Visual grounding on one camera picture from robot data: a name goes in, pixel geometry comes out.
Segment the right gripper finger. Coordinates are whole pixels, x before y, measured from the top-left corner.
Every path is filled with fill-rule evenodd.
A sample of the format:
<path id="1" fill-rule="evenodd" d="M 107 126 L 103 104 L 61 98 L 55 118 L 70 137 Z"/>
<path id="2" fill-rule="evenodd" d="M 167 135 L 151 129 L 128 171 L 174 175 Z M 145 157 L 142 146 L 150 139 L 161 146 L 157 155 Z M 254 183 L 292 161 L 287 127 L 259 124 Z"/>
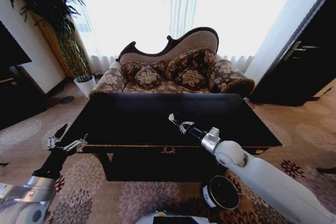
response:
<path id="1" fill-rule="evenodd" d="M 181 120 L 177 120 L 177 119 L 173 119 L 172 121 L 175 125 L 177 125 L 178 127 L 190 127 L 191 125 L 194 125 L 194 122 L 190 122 L 190 121 L 181 121 Z"/>
<path id="2" fill-rule="evenodd" d="M 175 120 L 173 119 L 171 121 L 180 131 L 181 134 L 185 134 L 186 133 L 186 128 L 184 126 L 184 122 L 180 121 L 180 120 Z"/>

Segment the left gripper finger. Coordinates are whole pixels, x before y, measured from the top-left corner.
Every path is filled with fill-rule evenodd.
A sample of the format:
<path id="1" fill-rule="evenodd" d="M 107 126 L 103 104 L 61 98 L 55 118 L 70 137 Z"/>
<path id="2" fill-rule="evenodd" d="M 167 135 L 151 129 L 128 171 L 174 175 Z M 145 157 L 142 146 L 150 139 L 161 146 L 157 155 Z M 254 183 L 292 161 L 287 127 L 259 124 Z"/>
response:
<path id="1" fill-rule="evenodd" d="M 48 139 L 47 149 L 53 149 L 58 147 L 58 143 L 61 141 L 62 136 L 64 135 L 68 124 L 63 125 L 60 129 L 56 131 L 56 133 Z"/>
<path id="2" fill-rule="evenodd" d="M 65 147 L 63 147 L 62 149 L 66 152 L 70 152 L 71 150 L 75 149 L 76 152 L 82 152 L 82 149 L 84 147 L 87 146 L 88 142 L 87 142 L 87 137 L 88 134 L 86 133 L 84 135 L 84 137 L 73 141 L 72 143 L 70 143 L 69 145 L 66 145 Z"/>

